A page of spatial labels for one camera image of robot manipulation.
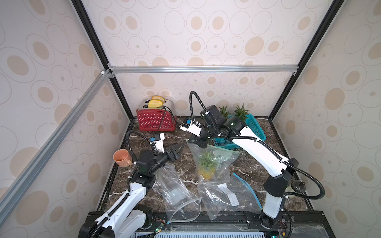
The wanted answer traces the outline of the yellow pineapple green crown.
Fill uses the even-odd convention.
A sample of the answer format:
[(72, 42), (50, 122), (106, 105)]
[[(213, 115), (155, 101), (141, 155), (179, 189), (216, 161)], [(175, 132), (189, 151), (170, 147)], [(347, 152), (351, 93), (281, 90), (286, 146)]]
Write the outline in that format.
[(227, 106), (220, 107), (219, 110), (220, 110), (221, 115), (223, 115), (225, 119), (229, 119), (230, 112), (228, 111)]

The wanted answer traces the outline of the clear zip bag green seal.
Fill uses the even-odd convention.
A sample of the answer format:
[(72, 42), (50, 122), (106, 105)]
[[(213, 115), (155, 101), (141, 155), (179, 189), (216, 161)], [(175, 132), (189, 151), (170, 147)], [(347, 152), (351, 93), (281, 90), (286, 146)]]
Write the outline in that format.
[(200, 181), (212, 182), (229, 180), (229, 167), (241, 155), (239, 151), (207, 145), (200, 148), (198, 145), (187, 142), (196, 165), (197, 176)]

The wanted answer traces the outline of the clear zip bag white seal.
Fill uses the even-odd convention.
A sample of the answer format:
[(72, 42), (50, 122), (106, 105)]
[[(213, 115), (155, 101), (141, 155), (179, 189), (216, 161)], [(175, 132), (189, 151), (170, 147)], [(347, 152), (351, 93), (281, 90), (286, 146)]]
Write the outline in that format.
[(186, 188), (175, 170), (175, 165), (167, 163), (155, 176), (153, 190), (163, 198), (167, 223), (196, 220), (201, 212), (201, 197)]

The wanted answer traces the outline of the clear zip bag blue slider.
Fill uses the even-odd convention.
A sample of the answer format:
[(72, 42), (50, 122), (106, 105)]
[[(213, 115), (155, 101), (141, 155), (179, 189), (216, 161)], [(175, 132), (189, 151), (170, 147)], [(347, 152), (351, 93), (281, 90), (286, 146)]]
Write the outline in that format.
[(223, 211), (259, 214), (262, 210), (254, 190), (237, 174), (226, 180), (203, 181), (197, 191), (211, 221)]

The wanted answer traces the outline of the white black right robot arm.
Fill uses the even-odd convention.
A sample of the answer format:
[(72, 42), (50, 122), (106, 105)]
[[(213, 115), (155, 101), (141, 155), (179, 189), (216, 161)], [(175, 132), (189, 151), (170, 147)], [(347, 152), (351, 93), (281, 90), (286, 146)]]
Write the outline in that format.
[[(206, 126), (200, 127), (199, 122), (191, 113), (191, 119), (184, 121), (182, 130), (191, 133), (189, 142), (206, 149), (208, 142), (215, 138), (224, 138), (238, 145), (255, 158), (269, 173), (264, 183), (266, 198), (261, 210), (261, 224), (270, 229), (275, 224), (277, 216), (283, 210), (284, 199), (290, 195), (309, 200), (319, 200), (324, 197), (325, 190), (321, 182), (306, 171), (298, 168), (299, 162), (282, 156), (255, 133), (237, 116), (226, 119), (216, 106), (206, 107), (195, 91), (190, 92), (189, 101), (196, 98), (202, 107), (200, 113)], [(299, 172), (314, 182), (319, 188), (319, 194), (314, 196), (287, 191), (289, 183), (295, 172)]]

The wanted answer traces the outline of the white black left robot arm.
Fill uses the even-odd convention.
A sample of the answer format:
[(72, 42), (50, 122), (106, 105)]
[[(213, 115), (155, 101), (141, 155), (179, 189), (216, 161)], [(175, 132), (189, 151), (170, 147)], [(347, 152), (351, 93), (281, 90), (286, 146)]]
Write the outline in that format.
[[(137, 157), (130, 145), (130, 134), (135, 134), (152, 146), (151, 150), (144, 150)], [(128, 238), (136, 230), (150, 226), (152, 222), (147, 218), (151, 208), (139, 206), (150, 189), (155, 184), (155, 172), (168, 162), (175, 162), (181, 158), (184, 143), (175, 143), (155, 149), (155, 140), (151, 140), (136, 131), (128, 131), (125, 136), (126, 146), (133, 164), (136, 165), (132, 176), (128, 178), (128, 188), (114, 205), (94, 221), (86, 220), (79, 230), (79, 238)]]

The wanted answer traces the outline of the pineapple in green bag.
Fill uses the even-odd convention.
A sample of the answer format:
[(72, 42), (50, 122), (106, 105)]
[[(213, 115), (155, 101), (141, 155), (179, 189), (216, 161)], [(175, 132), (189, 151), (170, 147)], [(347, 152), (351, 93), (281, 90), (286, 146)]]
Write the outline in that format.
[(202, 152), (198, 156), (197, 173), (199, 176), (203, 177), (203, 179), (212, 180), (217, 167), (217, 158), (211, 151)]

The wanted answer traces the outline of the pink ceramic mug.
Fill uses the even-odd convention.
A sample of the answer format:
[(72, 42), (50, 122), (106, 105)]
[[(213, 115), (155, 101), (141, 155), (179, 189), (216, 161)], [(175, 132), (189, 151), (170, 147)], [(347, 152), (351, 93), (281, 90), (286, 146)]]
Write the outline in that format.
[(126, 149), (119, 149), (113, 155), (113, 160), (119, 167), (126, 168), (133, 165), (132, 157)]

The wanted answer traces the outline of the red polka dot toaster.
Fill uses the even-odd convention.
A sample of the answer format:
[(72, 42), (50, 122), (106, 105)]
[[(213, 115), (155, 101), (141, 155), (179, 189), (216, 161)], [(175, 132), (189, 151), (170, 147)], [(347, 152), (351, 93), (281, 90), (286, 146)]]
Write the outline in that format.
[(161, 108), (150, 109), (148, 108), (150, 100), (144, 99), (136, 110), (139, 130), (150, 132), (174, 131), (176, 129), (177, 116), (173, 102), (166, 99)]

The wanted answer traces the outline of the teal plastic basket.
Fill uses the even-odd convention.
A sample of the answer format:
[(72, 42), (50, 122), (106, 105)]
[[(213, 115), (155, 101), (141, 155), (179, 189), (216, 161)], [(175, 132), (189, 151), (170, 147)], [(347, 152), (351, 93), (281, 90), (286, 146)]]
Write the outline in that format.
[[(263, 129), (261, 128), (260, 124), (258, 123), (258, 121), (255, 119), (255, 117), (252, 114), (247, 115), (247, 119), (246, 119), (245, 123), (252, 130), (252, 132), (256, 136), (258, 136), (262, 141), (266, 140), (267, 137), (266, 137)], [(233, 143), (227, 139), (224, 139), (224, 138), (213, 139), (213, 143), (215, 146), (218, 146), (218, 147), (221, 147), (224, 149), (228, 149), (228, 150), (240, 148), (240, 146), (238, 146), (237, 144), (235, 144), (235, 143)]]

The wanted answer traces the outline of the yellow toast slice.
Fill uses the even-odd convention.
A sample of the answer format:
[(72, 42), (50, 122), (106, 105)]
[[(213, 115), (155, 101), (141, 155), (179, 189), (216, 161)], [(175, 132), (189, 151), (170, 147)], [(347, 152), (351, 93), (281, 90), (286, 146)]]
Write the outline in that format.
[(161, 108), (163, 106), (163, 102), (161, 100), (152, 99), (148, 102), (148, 108), (156, 109)]
[(163, 104), (166, 102), (165, 98), (163, 98), (162, 96), (158, 96), (158, 95), (154, 95), (154, 96), (152, 96), (151, 99), (152, 99), (152, 100), (158, 100), (158, 101), (161, 101)]

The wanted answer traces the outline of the aluminium frame bar back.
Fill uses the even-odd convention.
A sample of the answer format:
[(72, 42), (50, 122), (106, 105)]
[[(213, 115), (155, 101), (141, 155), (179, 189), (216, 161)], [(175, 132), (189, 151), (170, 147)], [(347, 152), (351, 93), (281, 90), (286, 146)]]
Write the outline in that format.
[(297, 72), (298, 65), (203, 65), (203, 66), (113, 66), (105, 71), (115, 76), (117, 74), (218, 74), (218, 73), (255, 73), (255, 72)]

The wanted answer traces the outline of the aluminium frame bar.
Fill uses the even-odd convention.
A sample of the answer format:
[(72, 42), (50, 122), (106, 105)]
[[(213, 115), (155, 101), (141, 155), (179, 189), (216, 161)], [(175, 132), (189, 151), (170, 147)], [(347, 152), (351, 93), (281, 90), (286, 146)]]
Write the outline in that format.
[(50, 160), (54, 152), (93, 100), (101, 86), (109, 79), (109, 76), (111, 76), (110, 69), (105, 69), (98, 75), (77, 104), (63, 119), (62, 123), (57, 127), (41, 149), (39, 149), (35, 154), (30, 163), (21, 172), (19, 177), (10, 187), (9, 191), (7, 191), (4, 195), (1, 200), (1, 225), (6, 222), (8, 217), (41, 173), (42, 169)]
[(298, 65), (203, 65), (203, 66), (113, 66), (105, 71), (115, 76), (117, 74), (218, 74), (218, 73), (255, 73), (255, 72), (297, 72)]

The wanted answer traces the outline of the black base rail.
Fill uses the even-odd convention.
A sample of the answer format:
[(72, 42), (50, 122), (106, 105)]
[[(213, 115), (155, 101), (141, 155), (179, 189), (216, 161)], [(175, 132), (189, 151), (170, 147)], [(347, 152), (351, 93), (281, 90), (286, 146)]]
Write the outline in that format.
[(104, 224), (97, 238), (333, 238), (334, 232), (321, 211), (281, 212), (270, 229), (252, 212), (221, 212), (210, 220), (200, 212), (193, 221), (167, 223), (165, 212), (138, 206), (119, 232)]

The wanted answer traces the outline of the aluminium frame bar left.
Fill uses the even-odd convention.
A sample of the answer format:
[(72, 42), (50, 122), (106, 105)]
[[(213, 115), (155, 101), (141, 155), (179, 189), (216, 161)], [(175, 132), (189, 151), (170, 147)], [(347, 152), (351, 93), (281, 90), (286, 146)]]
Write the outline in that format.
[(109, 79), (109, 76), (111, 76), (110, 69), (105, 69), (98, 75), (77, 104), (63, 119), (62, 123), (57, 127), (41, 149), (39, 149), (35, 154), (30, 163), (21, 172), (19, 177), (10, 187), (9, 191), (7, 191), (4, 195), (1, 200), (1, 225), (6, 222), (8, 217), (41, 173), (42, 169), (50, 160), (54, 152), (93, 100), (101, 86)]

